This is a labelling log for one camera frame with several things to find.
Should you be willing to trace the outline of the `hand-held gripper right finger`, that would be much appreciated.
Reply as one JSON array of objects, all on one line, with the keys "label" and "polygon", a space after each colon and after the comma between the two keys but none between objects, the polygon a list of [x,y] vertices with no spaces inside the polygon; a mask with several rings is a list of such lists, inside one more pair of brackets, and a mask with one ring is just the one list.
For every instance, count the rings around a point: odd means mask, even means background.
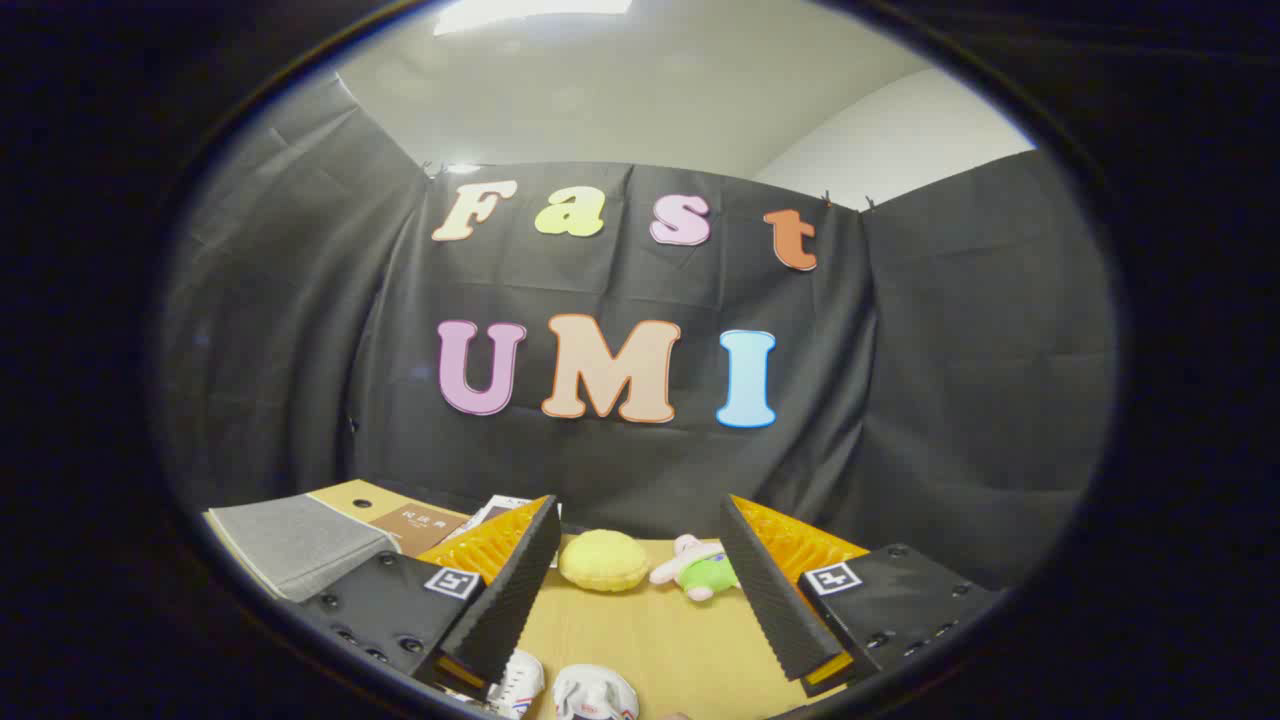
[{"label": "hand-held gripper right finger", "polygon": [[785,676],[810,697],[914,664],[1002,597],[908,544],[865,550],[736,495],[719,538]]}]

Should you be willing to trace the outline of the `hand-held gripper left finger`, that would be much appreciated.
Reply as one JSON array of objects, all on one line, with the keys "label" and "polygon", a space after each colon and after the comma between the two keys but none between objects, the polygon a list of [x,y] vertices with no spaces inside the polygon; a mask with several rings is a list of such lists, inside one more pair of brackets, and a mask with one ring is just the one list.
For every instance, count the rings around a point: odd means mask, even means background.
[{"label": "hand-held gripper left finger", "polygon": [[484,700],[559,546],[558,500],[543,496],[417,557],[378,551],[300,603],[298,616],[367,664]]}]

